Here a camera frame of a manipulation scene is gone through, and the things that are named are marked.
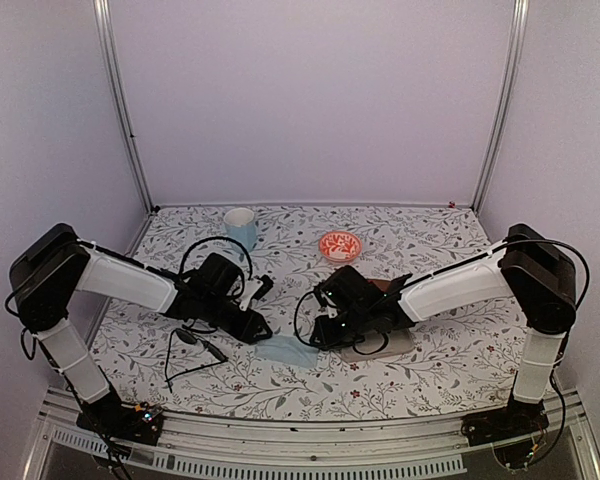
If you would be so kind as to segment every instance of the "white cup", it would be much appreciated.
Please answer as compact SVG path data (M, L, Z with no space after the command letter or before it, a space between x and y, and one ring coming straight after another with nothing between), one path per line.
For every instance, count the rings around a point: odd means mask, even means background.
M227 236L240 242L248 251L252 251L258 235L256 233L256 214L253 210L239 207L229 210L224 215L224 227L227 230ZM237 245L231 245L237 252L242 253L242 250Z

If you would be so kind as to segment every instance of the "blue cloth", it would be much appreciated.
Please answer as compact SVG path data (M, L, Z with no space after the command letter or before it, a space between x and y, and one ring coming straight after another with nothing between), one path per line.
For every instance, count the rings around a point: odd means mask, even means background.
M303 345L296 337L284 335L259 341L256 344L256 357L302 368L315 368L318 364L316 348Z

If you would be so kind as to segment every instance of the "metal rod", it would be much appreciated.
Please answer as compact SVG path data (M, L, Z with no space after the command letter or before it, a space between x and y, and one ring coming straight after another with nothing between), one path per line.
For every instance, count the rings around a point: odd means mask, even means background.
M482 164L482 169L480 170L478 184L471 203L471 208L478 215L484 206L489 183L493 176L493 170L502 142L509 105L513 94L513 87L518 73L518 64L520 63L520 57L522 55L522 45L524 43L528 10L528 0L515 0L513 20L511 22L511 34L509 36L509 51L507 53L502 90L500 91L500 100L491 129L491 136L489 137L489 144L487 146L484 162Z
M107 77L111 87L111 94L116 107L118 123L124 140L125 150L127 151L127 159L131 167L131 174L135 183L140 201L146 213L153 210L153 200L149 192L147 177L144 172L138 147L135 142L133 129L131 128L131 118L125 100L124 90L122 87L122 78L120 76L120 67L118 65L118 57L116 55L115 41L113 38L113 28L111 26L111 15L109 12L108 0L94 0L96 13L96 24L98 26L98 35L100 37L100 45L102 47L102 56L107 70Z
M259 201L236 201L236 202L200 202L200 203L161 203L160 208L187 208L187 207L235 207L235 206L251 206L251 207L400 207L400 208L450 208L448 203L399 203L399 202L259 202ZM471 205L466 203L458 203L454 208L463 209L471 208Z

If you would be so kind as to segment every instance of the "table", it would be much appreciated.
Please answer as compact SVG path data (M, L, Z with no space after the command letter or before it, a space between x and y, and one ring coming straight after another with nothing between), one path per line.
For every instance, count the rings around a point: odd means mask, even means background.
M186 247L223 233L229 207L160 210L135 258L177 270ZM319 253L330 230L354 232L363 252L354 266L366 277L394 278L428 271L475 254L488 239L468 209L387 206L254 206L259 241L252 253L256 275L275 282L253 305L276 334L292 336L300 296L335 268ZM225 245L207 244L192 254L199 265L211 251L240 263ZM315 315L307 302L303 314ZM418 417L495 407L506 403L522 352L525 322L513 299L494 299L442 314L412 329L409 354L347 364L319 353L311 369L264 360L255 346L218 332L212 341L229 362L174 382L164 381L170 332L180 322L112 301L92 351L123 399L148 400L172 411L270 420L361 420ZM308 333L310 325L304 323ZM174 371L208 362L201 347L174 341Z

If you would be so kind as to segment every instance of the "small black object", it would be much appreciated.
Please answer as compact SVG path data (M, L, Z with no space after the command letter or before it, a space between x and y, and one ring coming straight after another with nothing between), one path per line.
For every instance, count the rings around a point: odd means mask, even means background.
M258 279L262 282L262 285L258 291L253 294L254 300L260 300L273 288L273 280L271 280L269 275L262 275L261 277L258 277Z
M196 338L196 336L193 333L185 330L184 328L176 328L175 332L178 338L184 343L187 343L189 345L195 345L196 343L198 343L198 339Z

